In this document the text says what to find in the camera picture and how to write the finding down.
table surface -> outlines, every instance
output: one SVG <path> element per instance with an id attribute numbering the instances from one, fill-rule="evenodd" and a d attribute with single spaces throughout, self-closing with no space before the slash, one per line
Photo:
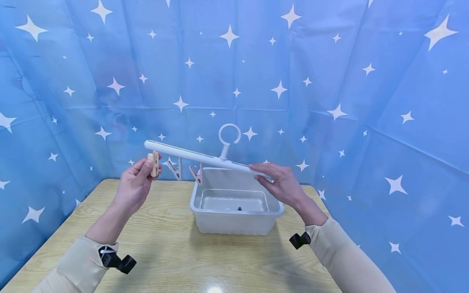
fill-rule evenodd
<path id="1" fill-rule="evenodd" d="M 31 292 L 106 210 L 118 182 L 102 181 L 2 293 Z M 118 239 L 118 254 L 131 255 L 137 265 L 128 275 L 110 269 L 96 292 L 340 292 L 309 247 L 295 250 L 288 241 L 304 232 L 292 208 L 285 206 L 268 236 L 201 234 L 189 209 L 193 187 L 182 181 L 152 185 Z M 303 189 L 326 211 L 312 187 Z"/>

white plastic hanger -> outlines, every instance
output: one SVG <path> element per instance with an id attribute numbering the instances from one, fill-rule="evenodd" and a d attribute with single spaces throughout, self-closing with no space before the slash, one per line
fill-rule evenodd
<path id="1" fill-rule="evenodd" d="M 232 161 L 227 159 L 228 148 L 229 148 L 230 144 L 225 142 L 221 138 L 221 132 L 226 127 L 234 127 L 236 129 L 236 131 L 238 133 L 238 136 L 237 136 L 236 140 L 234 141 L 234 143 L 238 143 L 239 140 L 241 139 L 241 130 L 235 124 L 228 123 L 228 124 L 225 124 L 222 127 L 220 127 L 220 130 L 218 131 L 218 138 L 220 139 L 220 142 L 223 144 L 223 149 L 221 150 L 221 154 L 220 154 L 219 157 L 213 157 L 213 156 L 205 155 L 205 154 L 202 154 L 202 153 L 198 153 L 198 152 L 191 151 L 191 150 L 186 150 L 186 149 L 179 148 L 179 147 L 176 147 L 176 146 L 172 146 L 172 145 L 169 145 L 169 144 L 159 143 L 159 142 L 156 142 L 156 141 L 153 141 L 153 140 L 145 141 L 144 145 L 147 149 L 157 150 L 159 152 L 162 152 L 162 153 L 165 153 L 165 154 L 168 154 L 168 155 L 179 157 L 178 168 L 177 169 L 175 169 L 173 164 L 171 164 L 171 162 L 168 161 L 168 166 L 171 169 L 171 171 L 174 173 L 174 175 L 175 175 L 175 177 L 178 181 L 182 180 L 181 158 L 185 158 L 185 159 L 200 162 L 200 170 L 198 172 L 198 175 L 194 172 L 192 167 L 189 167 L 192 176 L 194 176 L 194 179 L 197 181 L 197 183 L 199 185 L 202 185 L 202 176 L 203 176 L 203 174 L 202 174 L 202 163 L 217 166 L 217 167 L 221 167 L 221 168 L 226 168 L 226 169 L 230 169 L 230 170 L 236 170 L 236 171 L 240 171 L 240 172 L 251 173 L 252 175 L 261 175 L 261 176 L 266 177 L 267 179 L 271 179 L 269 176 L 267 176 L 263 173 L 259 173 L 259 172 L 256 172 L 256 171 L 253 171 L 253 170 L 249 169 L 249 167 L 247 165 L 232 162 Z"/>

plastic storage bin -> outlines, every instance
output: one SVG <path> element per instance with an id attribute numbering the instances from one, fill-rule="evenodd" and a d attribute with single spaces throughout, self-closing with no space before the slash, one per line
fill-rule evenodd
<path id="1" fill-rule="evenodd" d="M 190 209 L 201 233 L 268 235 L 283 214 L 283 204 L 249 173 L 203 168 Z"/>

hanger hook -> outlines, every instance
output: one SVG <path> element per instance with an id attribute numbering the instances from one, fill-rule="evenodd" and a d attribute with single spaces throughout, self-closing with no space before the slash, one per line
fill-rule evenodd
<path id="1" fill-rule="evenodd" d="M 230 146 L 229 143 L 225 142 L 223 140 L 223 138 L 221 138 L 221 132 L 226 128 L 226 127 L 234 127 L 236 128 L 236 131 L 238 132 L 238 137 L 236 138 L 236 140 L 234 141 L 234 143 L 238 143 L 239 140 L 241 139 L 241 130 L 239 129 L 239 127 L 237 127 L 235 124 L 232 124 L 232 123 L 228 123 L 228 124 L 225 124 L 223 125 L 222 127 L 220 127 L 220 130 L 218 131 L 218 138 L 220 139 L 220 142 L 223 144 L 223 149 L 221 150 L 221 155 L 220 155 L 220 158 L 221 159 L 226 159 L 227 158 L 227 153 L 228 153 L 228 148 Z"/>

right hand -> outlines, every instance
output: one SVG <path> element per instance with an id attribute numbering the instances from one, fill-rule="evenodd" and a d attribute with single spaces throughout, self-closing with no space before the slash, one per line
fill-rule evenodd
<path id="1" fill-rule="evenodd" d="M 308 197 L 290 167 L 283 167 L 274 163 L 249 165 L 254 171 L 269 175 L 274 182 L 271 183 L 263 176 L 254 178 L 265 187 L 277 200 L 296 209 L 304 198 Z"/>

